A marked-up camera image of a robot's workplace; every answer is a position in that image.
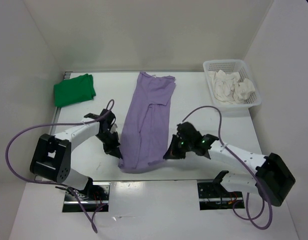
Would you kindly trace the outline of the white plastic basket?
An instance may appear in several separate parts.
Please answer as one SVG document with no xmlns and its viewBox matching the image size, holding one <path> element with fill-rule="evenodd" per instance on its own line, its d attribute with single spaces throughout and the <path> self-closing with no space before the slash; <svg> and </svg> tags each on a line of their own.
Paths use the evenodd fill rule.
<svg viewBox="0 0 308 240">
<path fill-rule="evenodd" d="M 260 93 L 247 64 L 240 59 L 208 60 L 203 69 L 213 104 L 223 111 L 259 106 Z"/>
</svg>

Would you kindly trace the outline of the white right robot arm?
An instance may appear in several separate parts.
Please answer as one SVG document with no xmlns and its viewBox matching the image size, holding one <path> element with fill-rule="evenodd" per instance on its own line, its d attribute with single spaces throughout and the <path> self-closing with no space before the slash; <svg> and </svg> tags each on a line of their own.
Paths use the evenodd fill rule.
<svg viewBox="0 0 308 240">
<path fill-rule="evenodd" d="M 214 135 L 198 135 L 185 139 L 179 133 L 172 136 L 163 158 L 184 159 L 187 152 L 236 168 L 238 172 L 222 170 L 213 181 L 213 191 L 223 197 L 228 192 L 259 194 L 271 205 L 279 207 L 296 182 L 295 177 L 282 160 L 271 153 L 261 155 L 221 143 Z"/>
</svg>

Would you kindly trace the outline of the white t-shirt in basket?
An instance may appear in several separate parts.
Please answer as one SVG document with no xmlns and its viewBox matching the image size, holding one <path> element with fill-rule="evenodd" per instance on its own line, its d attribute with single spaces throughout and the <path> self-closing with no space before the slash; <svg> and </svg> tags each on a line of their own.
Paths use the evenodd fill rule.
<svg viewBox="0 0 308 240">
<path fill-rule="evenodd" d="M 215 99 L 223 105 L 243 104 L 256 92 L 254 84 L 248 78 L 240 80 L 238 72 L 208 71 L 208 77 Z"/>
</svg>

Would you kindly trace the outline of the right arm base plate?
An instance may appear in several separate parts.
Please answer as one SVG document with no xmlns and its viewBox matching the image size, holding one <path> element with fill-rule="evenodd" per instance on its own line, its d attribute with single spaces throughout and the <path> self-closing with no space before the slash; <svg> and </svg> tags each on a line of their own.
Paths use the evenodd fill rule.
<svg viewBox="0 0 308 240">
<path fill-rule="evenodd" d="M 197 181 L 200 210 L 231 210 L 233 206 L 244 209 L 243 194 L 240 191 L 216 190 L 212 180 Z"/>
</svg>

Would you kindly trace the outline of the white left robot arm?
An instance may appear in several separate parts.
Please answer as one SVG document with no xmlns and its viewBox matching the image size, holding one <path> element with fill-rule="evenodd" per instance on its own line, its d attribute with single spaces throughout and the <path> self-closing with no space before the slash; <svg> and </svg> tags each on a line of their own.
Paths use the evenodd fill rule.
<svg viewBox="0 0 308 240">
<path fill-rule="evenodd" d="M 115 123 L 104 120 L 77 125 L 55 135 L 43 134 L 37 142 L 30 172 L 73 188 L 83 200 L 92 199 L 101 190 L 93 184 L 92 178 L 71 167 L 71 154 L 80 144 L 96 136 L 102 142 L 107 155 L 121 158 L 116 129 Z"/>
</svg>

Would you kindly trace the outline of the green t-shirt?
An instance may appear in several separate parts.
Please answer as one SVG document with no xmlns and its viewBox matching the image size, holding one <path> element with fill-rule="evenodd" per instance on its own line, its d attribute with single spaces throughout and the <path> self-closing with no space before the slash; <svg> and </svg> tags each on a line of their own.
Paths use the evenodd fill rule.
<svg viewBox="0 0 308 240">
<path fill-rule="evenodd" d="M 96 96 L 91 74 L 63 80 L 53 86 L 53 91 L 54 105 L 58 108 L 90 101 Z"/>
</svg>

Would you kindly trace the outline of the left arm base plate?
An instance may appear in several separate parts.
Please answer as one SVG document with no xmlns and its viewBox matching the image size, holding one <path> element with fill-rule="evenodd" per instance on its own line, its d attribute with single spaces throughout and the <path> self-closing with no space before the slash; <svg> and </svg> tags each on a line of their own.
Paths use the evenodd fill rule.
<svg viewBox="0 0 308 240">
<path fill-rule="evenodd" d="M 78 190 L 74 189 L 74 193 L 80 200 L 82 206 L 88 213 L 94 212 L 97 208 L 100 208 L 100 212 L 108 212 L 109 209 L 109 193 L 110 193 L 110 182 L 96 181 L 93 183 L 96 192 L 92 193 L 91 196 L 86 196 Z M 70 192 L 66 191 L 64 196 L 64 202 L 62 207 L 63 213 L 81 213 L 82 209 L 75 198 Z"/>
</svg>

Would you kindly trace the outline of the purple t-shirt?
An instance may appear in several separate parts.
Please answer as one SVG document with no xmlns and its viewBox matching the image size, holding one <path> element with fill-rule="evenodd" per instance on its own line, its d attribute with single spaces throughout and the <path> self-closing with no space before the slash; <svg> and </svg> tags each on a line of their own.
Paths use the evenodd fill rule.
<svg viewBox="0 0 308 240">
<path fill-rule="evenodd" d="M 164 162 L 175 80 L 139 73 L 121 134 L 118 167 L 123 172 L 145 172 Z"/>
</svg>

